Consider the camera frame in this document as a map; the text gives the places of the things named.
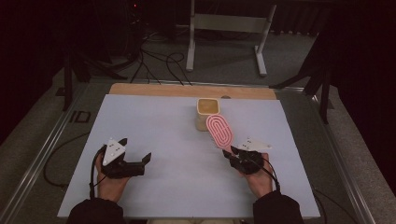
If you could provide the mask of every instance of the hand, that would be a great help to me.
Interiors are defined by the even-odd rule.
[[[262,153],[262,157],[268,160],[268,154]],[[267,161],[264,161],[264,169],[266,169],[270,174],[273,172]],[[264,196],[267,193],[273,191],[272,178],[263,170],[253,174],[245,175],[242,174],[247,180],[248,186],[257,198]]]
[[[121,198],[121,195],[125,189],[126,184],[128,183],[128,180],[131,177],[124,177],[121,179],[111,179],[109,177],[105,177],[105,175],[101,172],[102,158],[103,153],[98,156],[95,162],[96,170],[98,171],[97,183],[102,180],[98,185],[98,197],[117,203]]]

